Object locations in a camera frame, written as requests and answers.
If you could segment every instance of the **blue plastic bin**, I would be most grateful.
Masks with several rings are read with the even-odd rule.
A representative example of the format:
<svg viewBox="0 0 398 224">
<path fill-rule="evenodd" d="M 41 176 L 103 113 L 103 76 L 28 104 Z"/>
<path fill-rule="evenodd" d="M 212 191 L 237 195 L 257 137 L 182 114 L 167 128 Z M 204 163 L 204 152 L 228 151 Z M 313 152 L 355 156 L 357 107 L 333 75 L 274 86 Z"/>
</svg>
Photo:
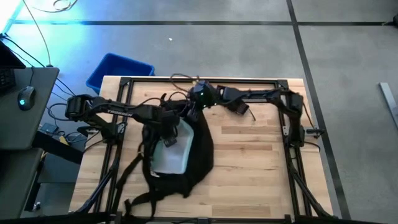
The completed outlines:
<svg viewBox="0 0 398 224">
<path fill-rule="evenodd" d="M 155 67 L 120 55 L 108 53 L 86 81 L 86 86 L 100 93 L 105 75 L 153 76 Z"/>
</svg>

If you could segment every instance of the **keyboard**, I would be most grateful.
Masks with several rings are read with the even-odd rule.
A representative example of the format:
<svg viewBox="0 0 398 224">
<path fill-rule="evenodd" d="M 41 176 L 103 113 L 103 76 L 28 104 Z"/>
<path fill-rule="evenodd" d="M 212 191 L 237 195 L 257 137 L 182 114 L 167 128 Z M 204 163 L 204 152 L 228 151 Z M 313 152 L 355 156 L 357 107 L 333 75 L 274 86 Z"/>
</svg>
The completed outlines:
<svg viewBox="0 0 398 224">
<path fill-rule="evenodd" d="M 14 86 L 15 86 L 14 70 L 0 68 L 0 93 Z"/>
</svg>

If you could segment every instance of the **electronic device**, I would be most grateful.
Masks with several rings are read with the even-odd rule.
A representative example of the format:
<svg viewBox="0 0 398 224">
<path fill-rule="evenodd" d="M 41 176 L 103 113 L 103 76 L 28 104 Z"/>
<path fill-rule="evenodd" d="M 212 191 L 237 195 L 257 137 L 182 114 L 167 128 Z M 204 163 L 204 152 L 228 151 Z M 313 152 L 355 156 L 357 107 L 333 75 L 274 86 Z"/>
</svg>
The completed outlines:
<svg viewBox="0 0 398 224">
<path fill-rule="evenodd" d="M 27 86 L 21 89 L 18 93 L 18 106 L 23 111 L 30 110 L 35 105 L 36 89 L 32 86 Z"/>
<path fill-rule="evenodd" d="M 14 68 L 26 66 L 0 41 L 0 94 L 16 85 Z"/>
</svg>

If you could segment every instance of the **computer mouse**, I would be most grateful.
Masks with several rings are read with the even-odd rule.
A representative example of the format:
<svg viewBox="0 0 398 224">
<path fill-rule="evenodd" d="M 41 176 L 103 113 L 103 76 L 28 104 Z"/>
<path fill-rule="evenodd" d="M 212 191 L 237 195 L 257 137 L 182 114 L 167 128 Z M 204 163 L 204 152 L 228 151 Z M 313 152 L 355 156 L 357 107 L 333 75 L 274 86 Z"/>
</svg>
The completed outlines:
<svg viewBox="0 0 398 224">
<path fill-rule="evenodd" d="M 23 111 L 30 110 L 35 105 L 36 90 L 32 86 L 21 89 L 18 93 L 18 106 Z"/>
</svg>

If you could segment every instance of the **black desk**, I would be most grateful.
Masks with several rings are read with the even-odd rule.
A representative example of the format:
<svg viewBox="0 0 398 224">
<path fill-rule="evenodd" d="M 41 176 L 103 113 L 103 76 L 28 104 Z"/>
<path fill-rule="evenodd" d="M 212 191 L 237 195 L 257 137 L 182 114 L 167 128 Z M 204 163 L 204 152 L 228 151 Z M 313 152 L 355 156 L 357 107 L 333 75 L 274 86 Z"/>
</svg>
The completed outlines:
<svg viewBox="0 0 398 224">
<path fill-rule="evenodd" d="M 43 112 L 58 77 L 57 68 L 33 68 L 32 86 L 36 89 L 35 105 L 22 111 L 17 104 L 19 90 L 29 85 L 32 70 L 15 69 L 16 86 L 0 95 L 0 149 L 24 150 L 31 147 Z"/>
<path fill-rule="evenodd" d="M 19 218 L 25 202 L 26 207 L 34 203 L 43 151 L 77 164 L 83 157 L 81 151 L 37 131 L 58 73 L 57 68 L 34 68 L 36 97 L 29 111 L 19 109 L 17 95 L 29 85 L 31 68 L 15 70 L 16 87 L 0 96 L 0 220 Z"/>
</svg>

